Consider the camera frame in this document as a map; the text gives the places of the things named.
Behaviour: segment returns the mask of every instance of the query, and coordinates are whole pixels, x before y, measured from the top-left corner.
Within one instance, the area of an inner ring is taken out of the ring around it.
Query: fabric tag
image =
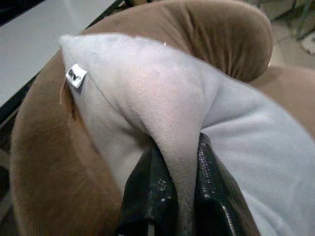
[[[68,72],[65,74],[65,78],[69,81],[69,83],[78,89],[86,76],[87,71],[79,67],[78,64],[74,64]]]

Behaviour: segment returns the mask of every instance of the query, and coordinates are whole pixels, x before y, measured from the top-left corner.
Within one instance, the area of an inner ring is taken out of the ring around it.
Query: floor
[[[301,20],[302,10],[299,9],[306,0],[298,0],[295,12],[287,15],[284,18],[276,19],[277,16],[285,13],[291,8],[293,0],[263,0],[261,9],[267,14],[272,22],[272,28],[274,30],[274,49],[270,60],[271,65],[281,66],[304,66],[315,69],[315,56],[311,56],[306,53],[300,43],[295,39],[295,32],[297,24]],[[310,8],[308,17],[302,29],[302,34],[315,30],[315,0]],[[13,124],[7,126],[5,134],[2,130],[2,137],[0,140],[0,161],[8,158],[9,153],[9,137]],[[0,162],[0,166],[7,169],[7,166]],[[7,173],[1,176],[1,180],[8,181]],[[0,204],[0,215],[3,206]],[[17,236],[17,227],[14,220],[14,213],[12,208],[6,210],[6,216],[0,220],[0,235],[2,236]]]
[[[298,0],[298,9],[306,0]],[[277,16],[291,8],[292,0],[263,0],[261,9],[272,22],[274,31],[274,49],[270,60],[271,65],[304,66],[315,69],[315,56],[305,52],[295,39],[297,25],[301,20],[302,9],[289,14],[282,19]],[[315,1],[313,1],[308,16],[302,28],[302,34],[315,30]]]

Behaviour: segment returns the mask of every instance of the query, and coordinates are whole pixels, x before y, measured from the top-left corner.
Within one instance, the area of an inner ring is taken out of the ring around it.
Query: pillow
[[[192,235],[203,132],[263,236],[311,235],[315,144],[281,107],[165,43],[123,34],[67,35],[60,43],[66,72],[75,64],[82,78],[87,71],[71,92],[122,193],[152,137],[177,189],[179,235]]]

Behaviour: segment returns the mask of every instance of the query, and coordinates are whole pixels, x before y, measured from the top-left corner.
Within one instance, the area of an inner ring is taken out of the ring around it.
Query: brown plush
[[[297,105],[286,106],[292,103],[289,96],[281,100],[282,96],[268,86],[272,84],[269,81],[281,83],[285,79],[275,76],[277,69],[267,70],[266,77],[254,80],[268,65],[272,31],[268,19],[245,3],[172,0],[145,4],[107,17],[83,33],[101,32],[166,42],[236,79],[252,81],[315,133],[306,117],[314,117],[315,109],[304,110],[311,106],[314,95],[298,98],[303,89],[310,92],[310,87],[300,86],[300,92],[296,91],[294,98],[301,102],[297,109]],[[304,75],[314,78],[314,72]],[[38,75],[16,118],[10,178],[20,231],[27,236],[113,235],[122,198],[66,89],[60,99],[63,83],[63,60],[58,52]],[[315,87],[310,80],[308,86]],[[287,92],[294,89],[290,84],[285,88]]]

